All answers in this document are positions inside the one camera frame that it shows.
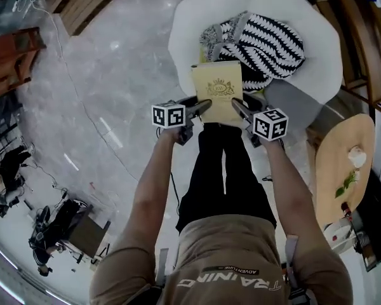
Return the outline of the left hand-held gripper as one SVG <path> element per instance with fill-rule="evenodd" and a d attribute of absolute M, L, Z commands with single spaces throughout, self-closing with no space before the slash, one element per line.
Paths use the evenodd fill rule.
<path fill-rule="evenodd" d="M 152 105 L 151 121 L 158 128 L 179 129 L 178 143 L 184 146 L 193 136 L 192 118 L 200 117 L 211 107 L 211 100 L 197 102 L 197 97 Z"/>

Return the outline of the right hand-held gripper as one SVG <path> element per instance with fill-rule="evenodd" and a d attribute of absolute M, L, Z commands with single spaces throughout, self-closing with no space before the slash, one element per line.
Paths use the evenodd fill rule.
<path fill-rule="evenodd" d="M 288 129 L 288 116 L 279 108 L 269 107 L 263 95 L 244 94 L 243 100 L 233 98 L 231 104 L 239 116 L 246 120 L 247 136 L 253 145 L 261 145 L 260 139 L 282 139 Z"/>

